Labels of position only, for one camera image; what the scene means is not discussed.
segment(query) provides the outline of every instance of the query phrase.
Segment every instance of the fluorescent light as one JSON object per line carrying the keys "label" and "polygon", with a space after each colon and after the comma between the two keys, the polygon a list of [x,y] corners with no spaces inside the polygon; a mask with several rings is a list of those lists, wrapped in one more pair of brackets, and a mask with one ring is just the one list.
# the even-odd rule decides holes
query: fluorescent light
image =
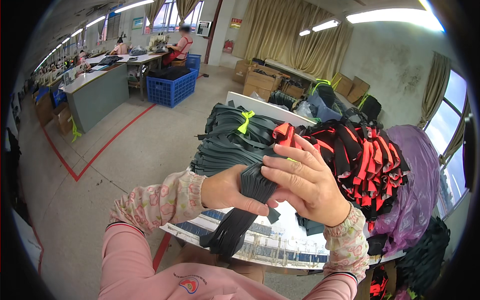
{"label": "fluorescent light", "polygon": [[310,33],[310,30],[307,29],[307,30],[303,30],[303,31],[300,32],[299,34],[300,34],[300,36],[306,36],[306,35],[309,34],[309,33]]}
{"label": "fluorescent light", "polygon": [[101,16],[100,18],[96,19],[95,21],[88,23],[88,24],[87,24],[87,27],[90,27],[90,26],[92,26],[93,24],[102,21],[103,19],[105,19],[105,16]]}
{"label": "fluorescent light", "polygon": [[82,31],[83,31],[83,28],[80,28],[79,30],[72,33],[72,37],[76,36],[77,34],[81,33]]}
{"label": "fluorescent light", "polygon": [[432,30],[444,31],[444,28],[432,12],[410,8],[390,8],[371,12],[361,12],[347,16],[351,23],[397,21],[420,25]]}
{"label": "fluorescent light", "polygon": [[152,3],[154,2],[154,0],[145,0],[145,1],[141,1],[141,2],[138,2],[138,3],[134,3],[134,4],[130,4],[130,5],[127,5],[125,7],[122,7],[122,8],[119,8],[115,11],[115,13],[119,13],[119,12],[122,12],[122,11],[126,11],[130,8],[134,8],[134,7],[137,7],[137,6],[140,6],[140,5],[144,5],[144,4],[149,4],[149,3]]}
{"label": "fluorescent light", "polygon": [[312,30],[317,32],[317,31],[320,31],[320,30],[324,30],[324,29],[328,29],[328,28],[332,28],[332,27],[337,27],[338,25],[340,25],[340,23],[337,20],[331,20],[331,21],[328,21],[326,23],[315,26],[314,28],[312,28]]}

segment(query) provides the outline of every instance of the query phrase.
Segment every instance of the blue plastic crate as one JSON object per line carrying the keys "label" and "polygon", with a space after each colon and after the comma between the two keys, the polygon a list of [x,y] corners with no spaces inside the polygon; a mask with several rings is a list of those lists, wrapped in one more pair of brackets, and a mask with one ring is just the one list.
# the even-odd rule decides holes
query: blue plastic crate
{"label": "blue plastic crate", "polygon": [[185,62],[185,67],[200,70],[201,58],[202,56],[200,54],[187,54],[187,61]]}
{"label": "blue plastic crate", "polygon": [[198,70],[190,69],[191,72],[175,80],[147,77],[148,102],[174,108],[195,91]]}

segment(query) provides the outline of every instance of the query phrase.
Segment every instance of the wall sign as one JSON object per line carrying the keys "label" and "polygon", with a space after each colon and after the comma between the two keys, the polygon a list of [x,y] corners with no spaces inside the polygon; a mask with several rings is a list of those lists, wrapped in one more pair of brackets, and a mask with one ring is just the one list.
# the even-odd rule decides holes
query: wall sign
{"label": "wall sign", "polygon": [[135,18],[132,23],[132,29],[142,29],[144,27],[144,18]]}
{"label": "wall sign", "polygon": [[241,25],[241,19],[232,18],[232,22],[230,23],[230,28],[240,29],[240,25]]}

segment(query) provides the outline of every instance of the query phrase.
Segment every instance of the finger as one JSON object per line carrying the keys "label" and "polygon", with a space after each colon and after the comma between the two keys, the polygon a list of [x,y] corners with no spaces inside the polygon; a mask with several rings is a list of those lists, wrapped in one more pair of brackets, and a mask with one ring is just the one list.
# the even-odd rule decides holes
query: finger
{"label": "finger", "polygon": [[298,175],[313,183],[317,182],[320,178],[318,171],[312,170],[311,168],[299,162],[291,161],[281,157],[264,156],[263,163],[267,167]]}
{"label": "finger", "polygon": [[303,200],[300,197],[292,193],[292,191],[290,191],[289,189],[284,189],[284,188],[276,189],[275,192],[272,194],[272,196],[270,196],[270,199],[268,199],[268,201],[273,199],[276,202],[287,201],[288,203],[290,203],[290,205],[293,208],[295,208],[295,210],[300,215],[306,212],[305,202],[303,202]]}
{"label": "finger", "polygon": [[320,171],[323,168],[322,165],[318,162],[318,160],[308,151],[303,151],[301,149],[293,147],[282,146],[279,144],[275,144],[273,150],[278,155],[294,159],[316,171]]}
{"label": "finger", "polygon": [[278,202],[275,201],[274,199],[268,199],[267,200],[267,205],[271,208],[276,208],[276,207],[278,207]]}
{"label": "finger", "polygon": [[305,151],[308,151],[310,152],[313,157],[315,157],[315,159],[321,164],[321,165],[324,165],[326,166],[327,164],[325,163],[324,161],[324,158],[322,157],[322,155],[320,154],[320,152],[318,152],[317,149],[315,149],[315,147],[307,140],[305,140],[304,138],[302,138],[301,136],[299,136],[298,134],[295,134],[295,142],[297,144],[299,144]]}
{"label": "finger", "polygon": [[265,178],[289,189],[295,195],[309,203],[311,202],[310,199],[316,197],[316,194],[318,193],[313,183],[298,175],[266,166],[262,166],[261,172]]}
{"label": "finger", "polygon": [[266,204],[238,193],[231,199],[233,207],[248,211],[259,216],[268,216],[270,212]]}

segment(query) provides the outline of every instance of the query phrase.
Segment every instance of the sewing machine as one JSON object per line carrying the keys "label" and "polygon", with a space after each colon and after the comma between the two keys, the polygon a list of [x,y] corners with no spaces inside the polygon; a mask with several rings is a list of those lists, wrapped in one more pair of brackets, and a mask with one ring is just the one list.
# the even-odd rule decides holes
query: sewing machine
{"label": "sewing machine", "polygon": [[154,51],[158,46],[164,47],[168,43],[169,35],[164,35],[163,32],[157,36],[150,37],[150,43],[148,43],[148,51]]}

